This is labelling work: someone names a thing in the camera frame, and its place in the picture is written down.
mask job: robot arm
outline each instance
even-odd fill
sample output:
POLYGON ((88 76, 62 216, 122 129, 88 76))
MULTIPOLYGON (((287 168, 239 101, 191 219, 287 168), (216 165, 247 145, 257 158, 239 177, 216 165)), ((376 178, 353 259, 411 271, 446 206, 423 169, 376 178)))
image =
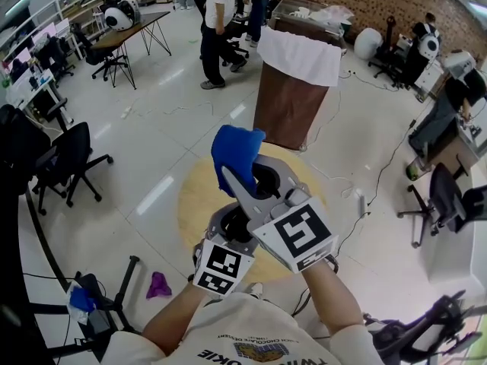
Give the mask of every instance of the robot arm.
POLYGON ((259 155, 253 164, 256 191, 228 167, 222 174, 237 201, 212 215, 196 262, 193 283, 226 296, 244 278, 258 246, 294 273, 334 250, 326 212, 283 161, 259 155))

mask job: man in white shirt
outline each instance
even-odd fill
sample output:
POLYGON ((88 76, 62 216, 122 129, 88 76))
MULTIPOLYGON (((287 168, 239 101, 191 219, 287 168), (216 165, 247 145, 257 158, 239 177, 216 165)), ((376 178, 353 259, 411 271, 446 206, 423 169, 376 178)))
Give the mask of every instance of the man in white shirt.
POLYGON ((303 271, 314 307, 329 330, 330 350, 285 311, 251 294, 199 307, 206 292, 189 283, 140 335, 113 334, 102 365, 201 364, 379 365, 353 295, 326 262, 303 271))
POLYGON ((203 30, 202 60, 207 81, 201 83, 203 89, 223 88, 225 80, 220 75, 220 57, 232 66, 235 73, 247 63, 238 55, 224 37, 226 26, 234 16, 235 0, 206 0, 206 27, 203 30))

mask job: sneaker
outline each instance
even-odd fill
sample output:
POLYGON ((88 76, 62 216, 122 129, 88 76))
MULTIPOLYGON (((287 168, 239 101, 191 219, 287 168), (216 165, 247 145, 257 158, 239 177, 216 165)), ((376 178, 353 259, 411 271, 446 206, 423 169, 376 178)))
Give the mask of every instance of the sneaker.
POLYGON ((208 81, 203 81, 200 84, 200 87, 203 88, 203 89, 206 89, 206 90, 208 90, 208 89, 216 89, 216 88, 225 88, 225 83, 215 85, 210 80, 208 80, 208 81))
POLYGON ((242 59, 242 62, 239 62, 237 64, 233 64, 230 67, 230 71, 232 73, 237 73, 240 70, 240 68, 244 67, 246 64, 247 64, 247 60, 246 59, 242 59))
POLYGON ((264 293, 264 286, 262 283, 254 283, 247 287, 244 291, 245 294, 249 294, 250 296, 255 297, 256 299, 262 299, 262 295, 264 293))

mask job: brown trash bin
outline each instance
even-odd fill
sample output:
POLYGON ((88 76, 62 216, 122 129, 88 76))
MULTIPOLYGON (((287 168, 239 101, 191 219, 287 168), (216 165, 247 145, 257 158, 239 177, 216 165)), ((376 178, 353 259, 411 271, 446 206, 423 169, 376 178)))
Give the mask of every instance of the brown trash bin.
MULTIPOLYGON (((269 26, 345 48, 343 39, 312 23, 281 17, 269 26)), ((266 142, 300 150, 327 91, 328 87, 309 84, 264 63, 253 127, 266 132, 266 142)))

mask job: blue cloth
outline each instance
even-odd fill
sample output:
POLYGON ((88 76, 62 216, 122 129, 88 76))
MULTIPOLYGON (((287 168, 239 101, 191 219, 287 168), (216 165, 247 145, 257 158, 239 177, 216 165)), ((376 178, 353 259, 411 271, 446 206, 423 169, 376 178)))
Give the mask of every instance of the blue cloth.
POLYGON ((69 298, 69 304, 87 313, 94 310, 94 300, 89 297, 87 290, 80 287, 73 288, 71 297, 69 298))
POLYGON ((223 125, 218 130, 212 145, 213 163, 220 189, 231 198, 235 196, 221 173, 221 167, 225 165, 231 168, 255 191, 257 184, 252 175, 252 164, 265 138, 266 133, 259 129, 249 131, 232 125, 223 125))

